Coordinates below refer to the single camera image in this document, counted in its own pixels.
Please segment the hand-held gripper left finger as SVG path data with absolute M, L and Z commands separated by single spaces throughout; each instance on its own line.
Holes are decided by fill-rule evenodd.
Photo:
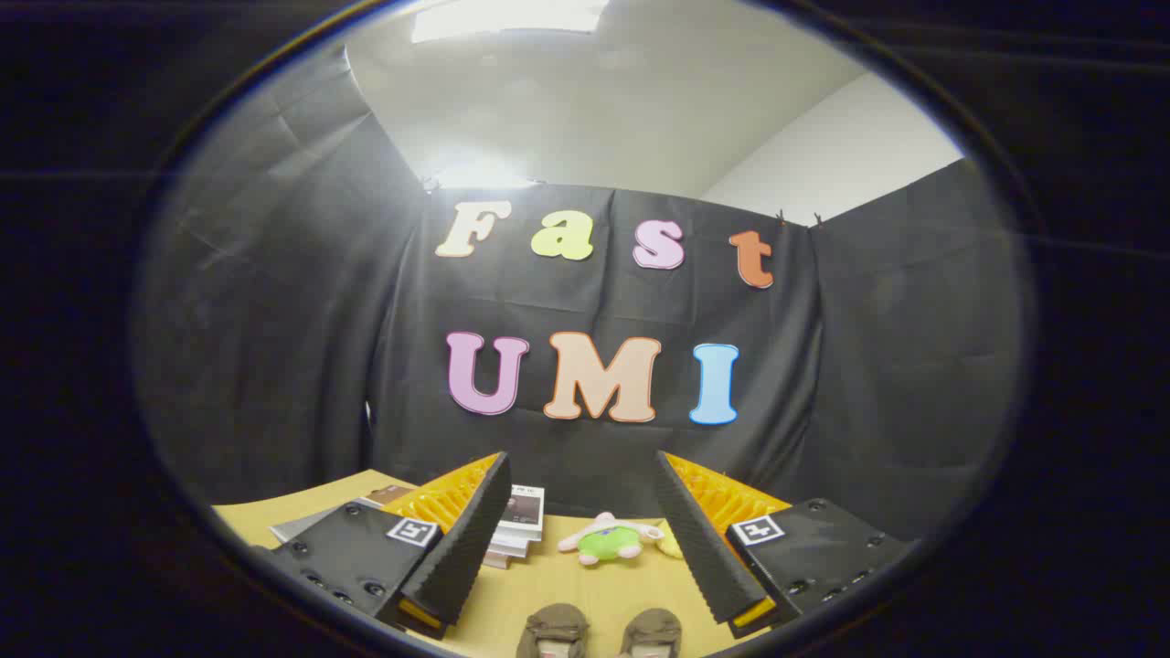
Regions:
M 318 599 L 442 640 L 463 614 L 512 491 L 505 452 L 376 507 L 340 503 L 276 548 L 252 553 Z

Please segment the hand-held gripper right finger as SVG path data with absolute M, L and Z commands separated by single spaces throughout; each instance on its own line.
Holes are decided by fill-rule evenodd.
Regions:
M 828 496 L 786 503 L 668 452 L 655 462 L 665 521 L 714 621 L 737 640 L 835 604 L 918 546 Z

